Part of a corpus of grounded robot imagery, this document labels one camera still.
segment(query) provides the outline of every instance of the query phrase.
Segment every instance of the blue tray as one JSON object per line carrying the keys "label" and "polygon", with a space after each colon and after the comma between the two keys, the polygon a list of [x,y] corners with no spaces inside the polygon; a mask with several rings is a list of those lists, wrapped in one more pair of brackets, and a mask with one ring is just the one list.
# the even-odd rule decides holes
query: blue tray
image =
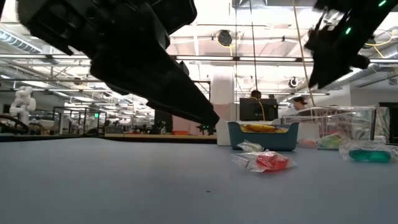
{"label": "blue tray", "polygon": [[296,148],[297,133],[299,131],[298,123],[270,126],[288,128],[289,130],[286,133],[245,133],[237,122],[228,122],[232,148],[241,149],[238,144],[244,142],[244,140],[260,144],[264,149],[269,149],[270,151],[293,151]]}

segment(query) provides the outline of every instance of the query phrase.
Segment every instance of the green led light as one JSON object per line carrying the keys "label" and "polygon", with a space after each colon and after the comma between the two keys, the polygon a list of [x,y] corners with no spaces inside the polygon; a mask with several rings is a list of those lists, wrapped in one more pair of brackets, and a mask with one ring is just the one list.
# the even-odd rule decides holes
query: green led light
{"label": "green led light", "polygon": [[383,0],[379,3],[379,7],[381,7],[382,5],[384,5],[387,2],[387,0]]}
{"label": "green led light", "polygon": [[349,28],[347,28],[347,30],[346,30],[346,34],[349,34],[351,32],[351,28],[349,27]]}

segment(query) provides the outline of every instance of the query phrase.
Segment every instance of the black monitor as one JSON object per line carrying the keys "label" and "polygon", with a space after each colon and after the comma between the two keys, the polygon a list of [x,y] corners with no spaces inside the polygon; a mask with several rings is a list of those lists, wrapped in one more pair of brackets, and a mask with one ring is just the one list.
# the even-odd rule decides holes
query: black monitor
{"label": "black monitor", "polygon": [[263,121],[259,102],[264,108],[266,121],[273,121],[278,118],[278,102],[276,99],[240,98],[239,119],[241,121]]}

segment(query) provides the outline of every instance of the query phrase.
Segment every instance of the white pillar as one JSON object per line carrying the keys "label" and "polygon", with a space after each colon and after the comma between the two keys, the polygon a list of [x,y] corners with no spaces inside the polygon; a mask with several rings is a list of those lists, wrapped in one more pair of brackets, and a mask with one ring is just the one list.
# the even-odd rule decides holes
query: white pillar
{"label": "white pillar", "polygon": [[234,107],[234,72],[233,67],[213,67],[211,77],[210,102],[220,116],[216,124],[217,145],[230,146],[227,121],[235,120]]}

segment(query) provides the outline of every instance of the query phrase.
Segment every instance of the gray table surface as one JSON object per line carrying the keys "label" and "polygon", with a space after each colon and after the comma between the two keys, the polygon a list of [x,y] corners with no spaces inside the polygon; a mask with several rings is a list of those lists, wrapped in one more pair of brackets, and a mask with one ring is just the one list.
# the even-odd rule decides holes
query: gray table surface
{"label": "gray table surface", "polygon": [[396,223],[398,165],[285,153],[253,174],[228,147],[63,139],[0,143],[2,224]]}

